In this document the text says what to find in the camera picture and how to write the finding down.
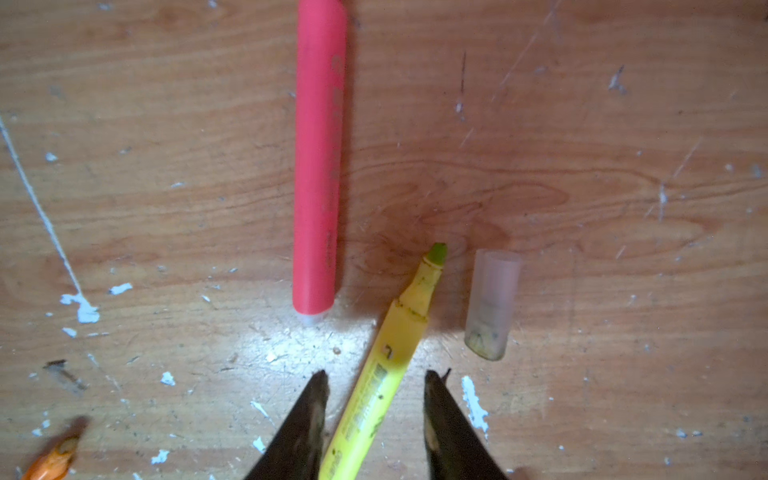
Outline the pink highlighter pen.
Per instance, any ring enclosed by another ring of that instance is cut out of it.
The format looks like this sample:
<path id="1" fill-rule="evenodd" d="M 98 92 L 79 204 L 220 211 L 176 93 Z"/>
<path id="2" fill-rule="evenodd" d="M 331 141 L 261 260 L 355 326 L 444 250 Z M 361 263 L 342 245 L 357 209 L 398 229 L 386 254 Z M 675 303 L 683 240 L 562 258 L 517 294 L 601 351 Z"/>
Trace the pink highlighter pen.
<path id="1" fill-rule="evenodd" d="M 335 298 L 346 33 L 342 2 L 299 3 L 293 306 L 305 325 Z"/>

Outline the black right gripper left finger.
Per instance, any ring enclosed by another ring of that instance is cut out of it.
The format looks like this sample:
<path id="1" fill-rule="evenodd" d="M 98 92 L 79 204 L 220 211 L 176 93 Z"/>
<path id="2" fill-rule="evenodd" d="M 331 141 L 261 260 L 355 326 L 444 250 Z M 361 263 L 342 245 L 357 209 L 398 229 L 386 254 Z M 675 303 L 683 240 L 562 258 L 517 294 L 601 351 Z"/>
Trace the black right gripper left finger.
<path id="1" fill-rule="evenodd" d="M 315 372 L 246 480 L 319 478 L 329 393 L 326 371 Z"/>

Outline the yellow highlighter pen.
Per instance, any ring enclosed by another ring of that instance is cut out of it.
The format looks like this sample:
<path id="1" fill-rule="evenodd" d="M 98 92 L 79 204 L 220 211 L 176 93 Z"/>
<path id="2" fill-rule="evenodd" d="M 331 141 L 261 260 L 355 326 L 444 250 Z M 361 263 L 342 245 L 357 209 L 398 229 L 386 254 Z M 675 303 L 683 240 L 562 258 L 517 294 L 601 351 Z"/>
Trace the yellow highlighter pen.
<path id="1" fill-rule="evenodd" d="M 446 244 L 434 244 L 410 284 L 390 303 L 321 462 L 321 479 L 357 477 L 426 332 L 447 252 Z"/>

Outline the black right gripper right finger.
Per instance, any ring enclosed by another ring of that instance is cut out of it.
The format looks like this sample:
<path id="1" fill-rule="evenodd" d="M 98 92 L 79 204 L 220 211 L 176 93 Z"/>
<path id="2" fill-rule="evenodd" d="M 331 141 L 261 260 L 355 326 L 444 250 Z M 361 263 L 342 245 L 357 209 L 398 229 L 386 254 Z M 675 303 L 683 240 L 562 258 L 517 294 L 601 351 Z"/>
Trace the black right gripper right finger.
<path id="1" fill-rule="evenodd" d="M 446 387 L 427 370 L 424 384 L 424 442 L 430 479 L 506 479 Z"/>

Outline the translucent frosted pen cap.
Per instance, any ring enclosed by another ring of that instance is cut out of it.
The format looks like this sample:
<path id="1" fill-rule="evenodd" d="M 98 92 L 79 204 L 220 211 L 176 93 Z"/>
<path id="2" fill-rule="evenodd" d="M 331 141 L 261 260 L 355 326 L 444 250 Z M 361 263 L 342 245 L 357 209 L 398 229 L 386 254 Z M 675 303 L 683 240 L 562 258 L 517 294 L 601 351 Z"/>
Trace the translucent frosted pen cap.
<path id="1" fill-rule="evenodd" d="M 476 252 L 464 341 L 483 359 L 499 361 L 505 355 L 521 269 L 522 258 L 517 253 Z"/>

